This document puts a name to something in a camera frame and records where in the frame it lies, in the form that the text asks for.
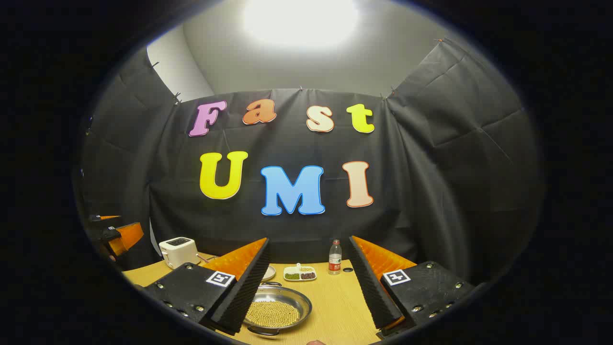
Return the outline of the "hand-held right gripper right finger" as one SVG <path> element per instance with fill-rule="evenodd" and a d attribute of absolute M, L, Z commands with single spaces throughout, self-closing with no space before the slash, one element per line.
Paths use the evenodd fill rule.
<path fill-rule="evenodd" d="M 437 262 L 416 264 L 357 236 L 349 243 L 350 262 L 380 335 L 439 319 L 475 288 Z"/>

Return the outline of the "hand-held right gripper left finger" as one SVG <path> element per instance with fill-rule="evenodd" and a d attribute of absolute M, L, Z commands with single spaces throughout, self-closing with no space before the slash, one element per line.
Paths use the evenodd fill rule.
<path fill-rule="evenodd" d="M 204 266 L 183 264 L 145 286 L 144 293 L 182 319 L 234 335 L 269 263 L 269 239 L 262 238 Z"/>

